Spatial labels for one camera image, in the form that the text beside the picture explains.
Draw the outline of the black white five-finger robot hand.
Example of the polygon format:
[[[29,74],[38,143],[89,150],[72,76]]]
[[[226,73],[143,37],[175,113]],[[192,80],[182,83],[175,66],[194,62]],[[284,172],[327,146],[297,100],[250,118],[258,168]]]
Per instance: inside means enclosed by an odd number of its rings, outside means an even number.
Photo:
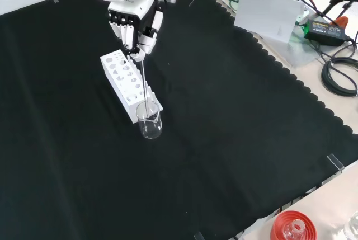
[[[136,62],[151,54],[162,27],[163,10],[171,0],[124,0],[111,2],[109,24],[121,50]]]

